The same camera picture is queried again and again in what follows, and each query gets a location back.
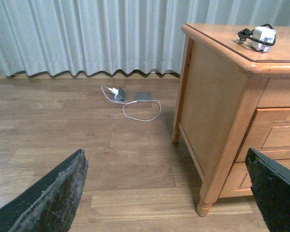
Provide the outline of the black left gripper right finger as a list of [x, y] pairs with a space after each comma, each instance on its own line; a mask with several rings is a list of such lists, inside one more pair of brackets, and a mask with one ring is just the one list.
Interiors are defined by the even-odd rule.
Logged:
[[249, 148], [246, 167], [251, 190], [271, 232], [290, 232], [290, 169]]

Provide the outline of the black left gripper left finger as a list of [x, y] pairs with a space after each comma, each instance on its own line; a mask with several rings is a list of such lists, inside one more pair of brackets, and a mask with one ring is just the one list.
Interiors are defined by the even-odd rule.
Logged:
[[0, 208], [0, 232], [67, 232], [75, 219], [87, 176], [82, 149]]

